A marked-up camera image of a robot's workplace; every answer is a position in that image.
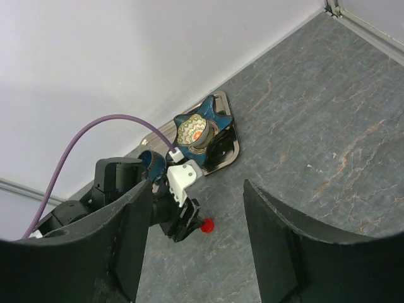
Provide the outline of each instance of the silver tray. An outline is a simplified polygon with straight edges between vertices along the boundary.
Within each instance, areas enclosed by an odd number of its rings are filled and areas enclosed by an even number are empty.
[[[221,115],[231,116],[232,112],[230,111],[229,101],[227,100],[225,92],[213,92],[212,95],[215,96],[216,112]],[[190,114],[192,111],[197,109],[202,104],[202,102],[203,100],[199,101],[197,104],[195,104],[182,114]],[[159,128],[159,130],[171,142],[174,142],[175,136],[177,134],[177,128],[173,120],[164,124],[162,127]],[[217,171],[218,169],[230,165],[235,161],[235,159],[239,155],[240,144],[237,138],[237,133],[235,131],[234,124],[233,126],[229,127],[229,129],[226,130],[226,132],[228,132],[226,136],[230,136],[231,140],[229,139],[229,141],[232,142],[232,144],[227,144],[223,146],[222,153],[220,155],[215,155],[214,161],[212,161],[212,163],[210,163],[206,167],[202,167],[204,175],[209,175]],[[145,136],[140,143],[140,153],[145,150],[154,150],[155,152],[158,152],[163,156],[165,156],[169,149],[167,148],[167,145],[165,145],[164,142],[158,136],[156,136],[154,133],[151,133]]]

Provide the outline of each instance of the red button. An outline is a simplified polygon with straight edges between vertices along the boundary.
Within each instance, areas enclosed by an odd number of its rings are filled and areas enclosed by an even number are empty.
[[[212,219],[206,218],[205,224],[201,226],[201,231],[209,234],[210,232],[213,232],[213,229],[215,229],[215,223]]]

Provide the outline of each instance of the purple cable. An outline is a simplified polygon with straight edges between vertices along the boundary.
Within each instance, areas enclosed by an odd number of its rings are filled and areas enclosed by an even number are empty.
[[[153,131],[158,137],[160,137],[161,140],[163,140],[163,142],[169,147],[170,151],[172,151],[173,153],[175,153],[175,148],[172,145],[172,143],[162,134],[161,131],[159,131],[157,128],[155,128],[154,126],[152,126],[150,123],[137,118],[137,117],[133,117],[133,116],[129,116],[129,115],[122,115],[122,114],[115,114],[115,115],[108,115],[108,116],[104,116],[101,118],[98,118],[96,120],[94,120],[93,122],[88,123],[85,127],[83,127],[83,129],[81,131],[79,131],[77,133],[76,136],[74,136],[74,138],[70,141],[68,147],[66,147],[61,159],[59,160],[59,163],[56,166],[56,169],[53,173],[52,178],[50,179],[49,185],[46,189],[44,198],[42,199],[42,202],[40,203],[39,209],[37,211],[37,213],[35,214],[29,228],[27,229],[27,231],[24,233],[23,238],[22,239],[26,239],[28,238],[33,230],[35,229],[35,227],[37,226],[40,217],[42,216],[44,210],[45,210],[45,206],[48,203],[48,200],[51,196],[53,187],[55,186],[57,177],[59,177],[59,174],[62,170],[63,164],[65,163],[66,159],[68,158],[69,153],[71,152],[71,150],[73,149],[74,145],[77,143],[77,141],[81,138],[81,136],[83,136],[89,129],[91,129],[92,127],[96,126],[97,124],[100,124],[101,122],[104,121],[108,121],[108,120],[115,120],[115,119],[121,119],[121,120],[129,120],[129,121],[133,121],[133,122],[137,122],[143,126],[146,126],[148,129],[150,129],[151,131]]]

